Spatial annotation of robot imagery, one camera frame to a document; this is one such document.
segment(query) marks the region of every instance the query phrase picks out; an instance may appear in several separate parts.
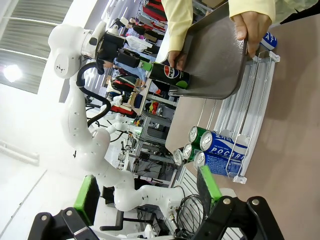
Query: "yellow sleeve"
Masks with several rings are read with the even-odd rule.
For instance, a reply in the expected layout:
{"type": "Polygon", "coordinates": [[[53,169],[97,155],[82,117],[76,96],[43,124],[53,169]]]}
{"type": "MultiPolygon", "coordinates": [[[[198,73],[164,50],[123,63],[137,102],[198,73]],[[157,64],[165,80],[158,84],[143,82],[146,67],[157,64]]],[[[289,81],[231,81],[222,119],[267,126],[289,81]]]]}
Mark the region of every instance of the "yellow sleeve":
{"type": "Polygon", "coordinates": [[[193,20],[192,0],[161,0],[168,19],[169,52],[181,51],[193,20]]]}
{"type": "Polygon", "coordinates": [[[274,22],[276,19],[276,2],[275,0],[229,0],[230,18],[249,11],[268,15],[274,22]]]}

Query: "window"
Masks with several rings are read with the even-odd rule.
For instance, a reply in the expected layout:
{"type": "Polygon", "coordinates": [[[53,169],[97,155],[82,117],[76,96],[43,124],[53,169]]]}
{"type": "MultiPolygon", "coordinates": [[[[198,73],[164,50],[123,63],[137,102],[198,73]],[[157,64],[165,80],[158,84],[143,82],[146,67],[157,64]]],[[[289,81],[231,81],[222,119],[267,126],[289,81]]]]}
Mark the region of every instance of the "window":
{"type": "Polygon", "coordinates": [[[50,53],[48,37],[61,24],[73,0],[19,0],[9,6],[0,28],[0,68],[17,65],[22,77],[9,82],[0,74],[0,83],[37,94],[50,53]]]}

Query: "ceiling light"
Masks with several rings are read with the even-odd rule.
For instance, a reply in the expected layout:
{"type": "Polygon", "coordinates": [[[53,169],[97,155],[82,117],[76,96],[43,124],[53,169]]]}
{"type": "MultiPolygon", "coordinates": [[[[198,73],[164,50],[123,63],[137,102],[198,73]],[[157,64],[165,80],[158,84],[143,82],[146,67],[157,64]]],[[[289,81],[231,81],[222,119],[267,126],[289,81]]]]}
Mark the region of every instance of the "ceiling light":
{"type": "Polygon", "coordinates": [[[3,70],[3,74],[5,78],[11,83],[22,77],[22,71],[17,65],[6,66],[3,70]]]}

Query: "pepsi logo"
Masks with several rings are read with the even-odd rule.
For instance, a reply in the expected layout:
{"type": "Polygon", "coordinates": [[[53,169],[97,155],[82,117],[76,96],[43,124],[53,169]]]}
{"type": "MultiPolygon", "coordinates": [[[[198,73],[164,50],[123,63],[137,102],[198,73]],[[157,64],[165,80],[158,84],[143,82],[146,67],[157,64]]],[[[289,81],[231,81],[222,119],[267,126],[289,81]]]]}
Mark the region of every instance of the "pepsi logo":
{"type": "Polygon", "coordinates": [[[178,77],[180,71],[177,69],[174,69],[173,67],[164,66],[164,74],[169,78],[169,79],[175,79],[176,77],[178,77]]]}

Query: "hand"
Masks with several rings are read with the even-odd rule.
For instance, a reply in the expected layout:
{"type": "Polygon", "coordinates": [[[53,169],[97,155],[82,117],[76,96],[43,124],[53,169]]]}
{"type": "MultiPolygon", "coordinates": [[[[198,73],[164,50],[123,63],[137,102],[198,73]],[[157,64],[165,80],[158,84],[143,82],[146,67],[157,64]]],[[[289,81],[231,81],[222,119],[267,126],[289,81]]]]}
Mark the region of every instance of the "hand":
{"type": "Polygon", "coordinates": [[[248,36],[247,49],[250,57],[254,57],[259,43],[268,31],[272,21],[268,15],[255,11],[246,11],[233,16],[236,38],[243,40],[248,36]]]}
{"type": "Polygon", "coordinates": [[[168,61],[170,64],[170,67],[176,68],[178,70],[183,70],[185,66],[187,55],[186,54],[181,54],[181,51],[170,51],[168,55],[168,61]]]}

